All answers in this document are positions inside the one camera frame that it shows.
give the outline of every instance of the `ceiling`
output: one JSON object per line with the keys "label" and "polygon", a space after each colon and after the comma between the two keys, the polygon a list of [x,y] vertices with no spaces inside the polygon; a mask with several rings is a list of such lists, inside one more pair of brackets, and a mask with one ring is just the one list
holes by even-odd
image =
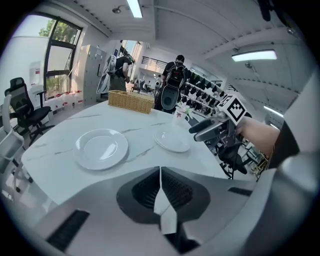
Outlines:
{"label": "ceiling", "polygon": [[[181,52],[227,79],[260,113],[268,113],[264,105],[284,113],[316,66],[307,47],[287,32],[274,11],[271,21],[263,20],[257,0],[140,0],[143,18],[133,17],[126,0],[75,2],[110,31],[111,39],[139,40]],[[119,5],[121,13],[113,13]],[[274,49],[277,60],[251,61],[258,76],[245,61],[231,58],[264,49]],[[274,114],[266,119],[282,124]]]}

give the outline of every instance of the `white table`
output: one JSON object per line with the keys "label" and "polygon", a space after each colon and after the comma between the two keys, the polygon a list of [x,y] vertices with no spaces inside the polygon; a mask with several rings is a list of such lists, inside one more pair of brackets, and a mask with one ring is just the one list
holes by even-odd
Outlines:
{"label": "white table", "polygon": [[[171,123],[171,114],[152,109],[150,114],[109,106],[102,102],[59,123],[22,156],[22,163],[34,182],[56,204],[61,204],[83,188],[129,172],[154,166],[176,167],[186,171],[226,178],[213,154],[203,142],[195,142],[188,133],[190,149],[185,153],[165,150],[154,140],[159,126]],[[183,128],[190,125],[184,120]],[[84,133],[95,129],[113,129],[128,141],[127,156],[103,171],[86,170],[73,157],[73,145]]]}

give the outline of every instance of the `white chair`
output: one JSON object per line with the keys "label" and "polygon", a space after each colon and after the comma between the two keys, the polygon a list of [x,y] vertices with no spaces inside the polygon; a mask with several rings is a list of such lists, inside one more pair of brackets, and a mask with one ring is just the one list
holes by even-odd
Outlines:
{"label": "white chair", "polygon": [[[2,123],[3,129],[6,133],[6,136],[0,141],[0,173],[4,173],[6,168],[12,162],[16,166],[16,171],[12,174],[14,175],[14,185],[16,185],[16,178],[18,176],[19,170],[22,168],[18,168],[19,164],[16,161],[18,157],[18,153],[21,151],[21,148],[24,148],[24,138],[16,133],[10,124],[10,101],[11,94],[8,94],[2,105]],[[30,183],[33,182],[33,179],[28,175],[28,173],[24,173],[24,176],[28,179]],[[21,190],[19,187],[16,187],[15,190],[19,193]]]}

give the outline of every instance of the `backpack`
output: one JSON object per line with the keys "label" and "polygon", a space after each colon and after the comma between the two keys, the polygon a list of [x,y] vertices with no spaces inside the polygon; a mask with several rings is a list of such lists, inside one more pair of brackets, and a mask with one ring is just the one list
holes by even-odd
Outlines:
{"label": "backpack", "polygon": [[97,94],[105,94],[110,88],[110,76],[115,74],[118,70],[122,69],[122,66],[116,69],[117,57],[111,55],[104,64],[102,76],[96,88]]}
{"label": "backpack", "polygon": [[183,65],[178,66],[175,64],[169,69],[165,81],[167,86],[175,87],[179,90],[181,86],[185,83],[185,80],[185,67]]}

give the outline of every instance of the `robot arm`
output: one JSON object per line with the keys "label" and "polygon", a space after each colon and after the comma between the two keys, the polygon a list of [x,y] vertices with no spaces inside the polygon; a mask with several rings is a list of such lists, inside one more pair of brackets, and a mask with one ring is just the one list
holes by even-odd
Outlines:
{"label": "robot arm", "polygon": [[236,138],[237,125],[247,110],[235,95],[228,95],[217,106],[217,117],[207,118],[189,129],[196,142],[219,139],[227,147],[238,143]]}

